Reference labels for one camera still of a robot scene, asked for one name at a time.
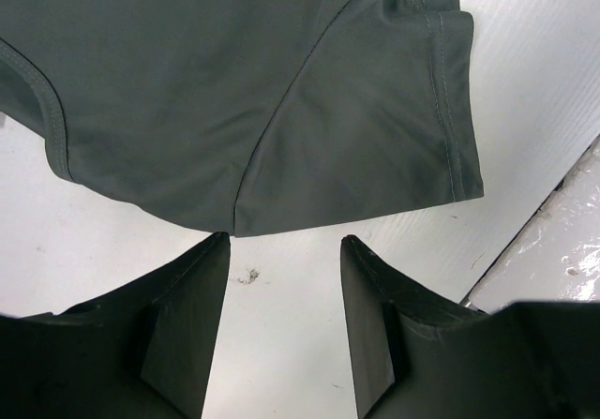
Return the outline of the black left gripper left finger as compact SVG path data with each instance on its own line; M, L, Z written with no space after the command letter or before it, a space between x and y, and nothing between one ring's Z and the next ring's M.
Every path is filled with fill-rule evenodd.
M231 244L217 232L60 314L1 320L5 418L199 418Z

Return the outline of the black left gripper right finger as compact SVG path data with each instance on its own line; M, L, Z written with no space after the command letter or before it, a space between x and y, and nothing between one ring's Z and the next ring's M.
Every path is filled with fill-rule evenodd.
M340 275L361 418L595 418L599 306L456 304L349 235Z

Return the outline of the grey t shirt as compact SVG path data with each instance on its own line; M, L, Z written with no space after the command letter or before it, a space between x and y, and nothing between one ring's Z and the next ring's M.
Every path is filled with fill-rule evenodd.
M1 0L54 174L237 237L481 198L459 0Z

